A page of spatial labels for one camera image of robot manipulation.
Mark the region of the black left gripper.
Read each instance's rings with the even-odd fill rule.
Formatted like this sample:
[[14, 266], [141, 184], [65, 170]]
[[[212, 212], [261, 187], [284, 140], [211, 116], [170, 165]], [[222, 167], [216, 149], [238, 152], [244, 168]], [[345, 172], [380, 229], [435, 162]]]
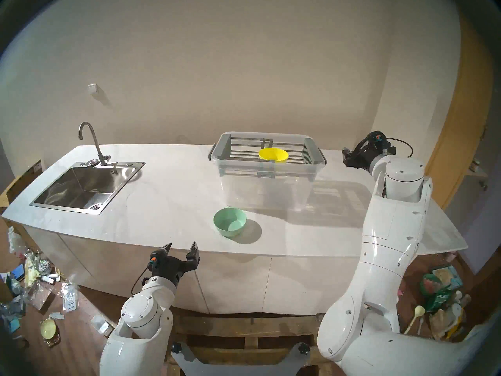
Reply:
[[197, 269], [200, 262], [198, 245], [195, 241], [191, 244], [186, 260], [182, 261], [173, 256], [168, 256], [172, 243], [164, 245], [160, 254], [155, 256], [155, 277], [161, 277], [178, 287], [179, 281], [186, 272]]

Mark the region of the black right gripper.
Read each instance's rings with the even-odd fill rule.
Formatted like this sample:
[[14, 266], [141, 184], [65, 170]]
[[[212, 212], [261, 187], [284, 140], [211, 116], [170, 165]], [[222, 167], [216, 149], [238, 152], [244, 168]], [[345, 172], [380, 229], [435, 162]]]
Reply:
[[394, 154], [395, 147], [390, 142], [370, 142], [358, 152], [343, 148], [343, 163], [347, 167], [370, 168], [374, 161], [377, 162], [383, 157]]

